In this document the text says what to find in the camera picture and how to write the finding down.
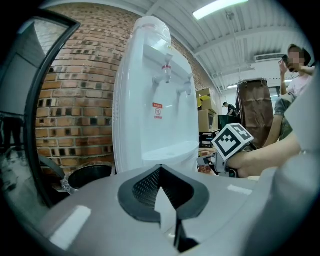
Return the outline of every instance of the brick wall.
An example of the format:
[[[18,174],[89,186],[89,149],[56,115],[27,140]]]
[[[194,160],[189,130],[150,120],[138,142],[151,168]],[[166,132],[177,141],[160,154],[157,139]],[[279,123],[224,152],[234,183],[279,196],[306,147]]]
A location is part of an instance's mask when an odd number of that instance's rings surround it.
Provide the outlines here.
[[[112,162],[112,99],[115,77],[138,15],[99,4],[49,8],[81,23],[47,74],[36,116],[38,153],[67,173],[97,161]],[[190,62],[196,88],[213,87],[192,55],[172,44]]]

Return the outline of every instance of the hand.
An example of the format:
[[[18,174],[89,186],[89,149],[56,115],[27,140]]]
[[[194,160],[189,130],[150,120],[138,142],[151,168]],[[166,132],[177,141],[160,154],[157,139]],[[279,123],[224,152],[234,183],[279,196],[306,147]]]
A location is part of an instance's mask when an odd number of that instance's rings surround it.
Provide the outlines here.
[[[227,165],[230,168],[237,169],[239,178],[247,178],[249,176],[260,176],[266,166],[263,161],[257,157],[257,152],[239,152],[231,157]]]
[[[281,75],[284,75],[288,71],[288,68],[286,67],[286,64],[283,60],[279,61],[279,67],[280,67],[280,74]]]
[[[302,65],[299,63],[288,63],[288,69],[293,69],[293,72],[300,72],[302,70]]]

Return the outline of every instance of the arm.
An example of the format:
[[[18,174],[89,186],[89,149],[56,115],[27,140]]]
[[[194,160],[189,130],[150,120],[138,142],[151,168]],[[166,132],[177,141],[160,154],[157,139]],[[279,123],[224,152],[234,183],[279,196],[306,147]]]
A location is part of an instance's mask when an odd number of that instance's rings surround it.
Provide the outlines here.
[[[280,85],[280,90],[281,90],[281,95],[287,94],[287,86],[286,86],[286,72],[288,71],[285,63],[283,60],[279,61],[279,68],[280,68],[280,77],[281,77],[281,85]]]
[[[287,85],[285,82],[285,74],[281,74],[281,85],[280,85],[280,90],[281,90],[281,95],[287,94]]]
[[[313,76],[315,73],[316,67],[315,66],[301,66],[300,71],[306,73],[309,76]]]
[[[241,178],[259,176],[267,168],[282,166],[300,151],[297,137],[291,132],[288,137],[278,143],[252,152],[240,152],[231,157],[227,164],[231,168],[238,169]]]
[[[271,130],[269,132],[269,136],[266,139],[266,142],[263,145],[263,148],[274,144],[278,141],[279,137],[280,137],[280,131],[281,131],[281,125],[282,125],[282,120],[283,120],[283,116],[282,115],[274,115],[274,119],[272,122],[272,126],[271,126]]]

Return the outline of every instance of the ceiling light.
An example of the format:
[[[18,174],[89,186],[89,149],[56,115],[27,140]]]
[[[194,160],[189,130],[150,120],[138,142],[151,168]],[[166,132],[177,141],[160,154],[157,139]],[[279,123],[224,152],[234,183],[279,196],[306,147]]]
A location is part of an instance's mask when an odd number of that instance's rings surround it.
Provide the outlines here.
[[[245,3],[248,2],[249,0],[217,0],[214,1],[208,5],[206,5],[205,7],[202,7],[201,9],[195,11],[193,13],[193,16],[197,19],[200,20],[203,17],[212,14],[216,11],[219,11],[221,9],[227,8],[229,6],[233,6],[236,4],[241,4],[241,3]]]

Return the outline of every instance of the brown cloth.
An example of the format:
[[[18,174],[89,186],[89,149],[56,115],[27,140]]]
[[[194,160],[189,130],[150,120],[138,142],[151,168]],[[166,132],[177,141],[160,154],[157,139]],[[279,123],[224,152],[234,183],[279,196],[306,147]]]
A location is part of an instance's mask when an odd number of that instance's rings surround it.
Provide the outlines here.
[[[237,98],[241,124],[254,137],[252,143],[260,149],[268,138],[274,120],[267,80],[239,82]]]

